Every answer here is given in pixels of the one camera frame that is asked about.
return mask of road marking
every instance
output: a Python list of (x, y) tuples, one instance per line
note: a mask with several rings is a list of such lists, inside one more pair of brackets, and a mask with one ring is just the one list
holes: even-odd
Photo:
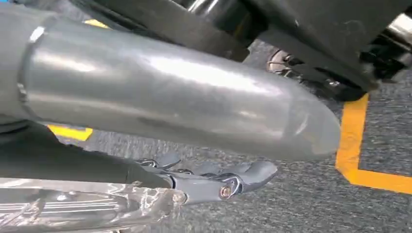
[(412, 194), (412, 177), (359, 169), (359, 157), (369, 96), (343, 108), (341, 142), (335, 167), (354, 185)]
[(93, 129), (85, 128), (84, 130), (75, 130), (69, 127), (57, 126), (57, 125), (48, 125), (47, 126), (55, 135), (68, 137), (76, 139), (79, 141), (86, 141), (91, 134)]
[(89, 25), (93, 25), (93, 26), (96, 26), (96, 27), (109, 28), (106, 25), (100, 23), (99, 21), (97, 21), (95, 19), (86, 20), (86, 21), (84, 21), (84, 23), (89, 24)]

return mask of gray pavement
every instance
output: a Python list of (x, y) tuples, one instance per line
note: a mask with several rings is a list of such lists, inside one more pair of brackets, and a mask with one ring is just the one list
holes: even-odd
[[(64, 1), (36, 2), (77, 20), (86, 18)], [(246, 64), (264, 69), (273, 49), (255, 42)], [(398, 79), (371, 94), (360, 169), (412, 177), (412, 72)], [(341, 103), (325, 103), (341, 117)], [(80, 145), (129, 158), (176, 151), (187, 168), (204, 161), (227, 166), (264, 159), (108, 132), (95, 132)], [(335, 155), (319, 162), (274, 162), (278, 174), (264, 189), (228, 202), (184, 207), (177, 219), (146, 232), (412, 232), (412, 196), (351, 185), (335, 169)]]

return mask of bolt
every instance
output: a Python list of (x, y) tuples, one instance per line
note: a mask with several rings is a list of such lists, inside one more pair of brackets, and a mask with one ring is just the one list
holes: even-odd
[(232, 188), (225, 186), (220, 189), (220, 198), (221, 199), (228, 199), (232, 196)]

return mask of yellow parking line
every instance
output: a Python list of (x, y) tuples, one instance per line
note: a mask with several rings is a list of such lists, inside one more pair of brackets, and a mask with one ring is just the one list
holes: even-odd
[(344, 105), (335, 167), (351, 184), (412, 194), (412, 177), (359, 169), (368, 99), (365, 95), (359, 101)]
[(48, 125), (47, 126), (55, 135), (86, 141), (93, 133), (92, 129), (75, 130), (64, 126)]

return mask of yellow painted line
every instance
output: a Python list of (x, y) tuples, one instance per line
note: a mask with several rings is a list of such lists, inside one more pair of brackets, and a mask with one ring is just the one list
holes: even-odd
[(93, 133), (93, 129), (89, 129), (89, 128), (86, 128), (85, 130), (75, 130), (75, 129), (70, 129), (64, 126), (57, 126), (57, 125), (48, 125), (47, 127), (55, 135), (68, 137), (68, 138), (76, 139), (79, 141), (86, 141)]
[(99, 21), (97, 21), (95, 19), (86, 20), (84, 23), (89, 24), (89, 25), (93, 25), (93, 26), (96, 26), (96, 27), (109, 28), (106, 25), (100, 23)]
[(351, 184), (412, 194), (412, 177), (359, 169), (368, 99), (365, 95), (344, 105), (335, 166)]

